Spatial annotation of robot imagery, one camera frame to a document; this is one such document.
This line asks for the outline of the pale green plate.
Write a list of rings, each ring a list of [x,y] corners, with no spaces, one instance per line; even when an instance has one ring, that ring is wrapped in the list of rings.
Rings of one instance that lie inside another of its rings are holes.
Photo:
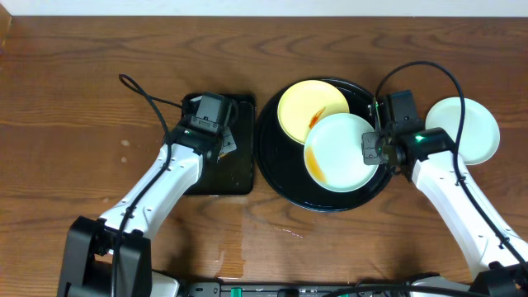
[[[304,144],[304,165],[310,177],[323,189],[337,193],[366,185],[378,167],[365,164],[362,135],[373,130],[366,120],[350,113],[319,121]]]

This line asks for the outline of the light blue plate front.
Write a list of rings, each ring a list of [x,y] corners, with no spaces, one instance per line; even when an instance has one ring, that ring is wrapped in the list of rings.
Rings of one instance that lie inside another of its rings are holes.
[[[459,154],[466,165],[488,161],[500,144],[500,130],[492,113],[471,99],[464,99],[464,125]],[[437,102],[428,112],[426,128],[442,128],[453,141],[459,128],[461,105],[458,97]]]

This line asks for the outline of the green and yellow sponge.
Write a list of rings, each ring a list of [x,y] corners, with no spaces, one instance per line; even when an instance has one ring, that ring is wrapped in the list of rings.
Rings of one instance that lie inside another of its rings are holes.
[[[219,155],[219,159],[226,157],[227,155],[231,154],[232,152],[222,153]]]

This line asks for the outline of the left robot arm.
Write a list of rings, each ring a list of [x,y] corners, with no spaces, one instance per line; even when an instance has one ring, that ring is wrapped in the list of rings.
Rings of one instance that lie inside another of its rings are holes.
[[[152,240],[172,208],[201,177],[205,160],[236,145],[230,128],[209,134],[177,125],[150,169],[98,219],[68,230],[59,296],[175,296],[180,284],[152,268]]]

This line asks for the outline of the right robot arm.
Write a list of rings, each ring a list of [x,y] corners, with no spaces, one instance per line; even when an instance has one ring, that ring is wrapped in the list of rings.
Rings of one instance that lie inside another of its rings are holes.
[[[468,294],[525,296],[527,243],[494,209],[469,174],[455,142],[424,124],[389,124],[361,136],[367,165],[399,167],[434,205],[473,277]]]

